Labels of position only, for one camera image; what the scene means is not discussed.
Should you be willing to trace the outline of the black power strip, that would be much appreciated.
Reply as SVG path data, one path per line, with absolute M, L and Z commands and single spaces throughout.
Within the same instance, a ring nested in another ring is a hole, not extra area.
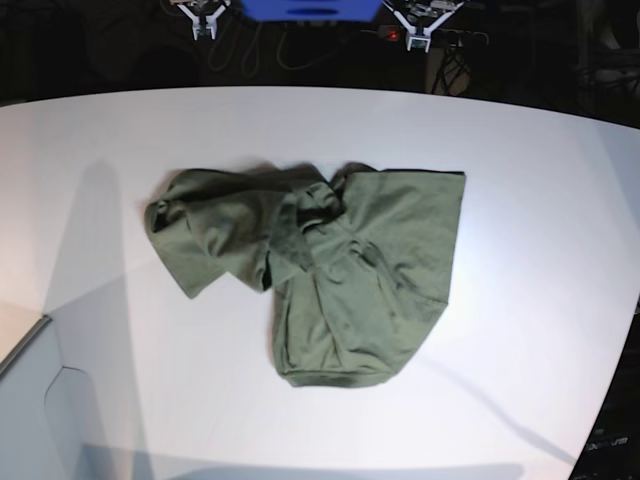
M 403 42 L 408 31 L 400 26 L 382 25 L 374 30 L 374 33 L 381 39 L 390 42 Z M 436 29 L 426 35 L 431 36 L 431 46 L 435 48 L 462 48 L 462 47 L 486 47 L 490 43 L 487 33 L 459 30 L 459 29 Z

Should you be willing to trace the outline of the blue plastic bin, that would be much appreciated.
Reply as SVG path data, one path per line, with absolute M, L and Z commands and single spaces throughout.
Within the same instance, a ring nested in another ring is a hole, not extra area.
M 241 2 L 245 14 L 260 22 L 369 22 L 382 3 L 382 0 L 245 0 Z

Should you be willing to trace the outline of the green t-shirt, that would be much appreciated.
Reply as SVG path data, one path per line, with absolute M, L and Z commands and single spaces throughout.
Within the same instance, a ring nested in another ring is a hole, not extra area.
M 272 357 L 295 387 L 396 376 L 449 303 L 466 178 L 300 165 L 178 173 L 144 211 L 147 237 L 189 298 L 224 275 L 274 297 Z

